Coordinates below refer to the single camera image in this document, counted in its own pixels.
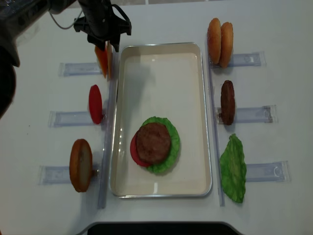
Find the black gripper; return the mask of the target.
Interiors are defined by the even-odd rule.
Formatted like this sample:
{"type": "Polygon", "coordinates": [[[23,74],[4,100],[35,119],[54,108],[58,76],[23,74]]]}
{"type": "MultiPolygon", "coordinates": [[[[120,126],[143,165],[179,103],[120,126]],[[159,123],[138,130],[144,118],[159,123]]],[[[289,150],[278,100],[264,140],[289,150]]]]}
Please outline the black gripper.
{"type": "Polygon", "coordinates": [[[106,42],[116,52],[119,52],[120,35],[131,35],[132,24],[124,11],[109,0],[80,0],[78,1],[84,17],[74,23],[76,32],[84,32],[88,35],[89,43],[94,44],[96,50],[105,51],[106,42]]]}

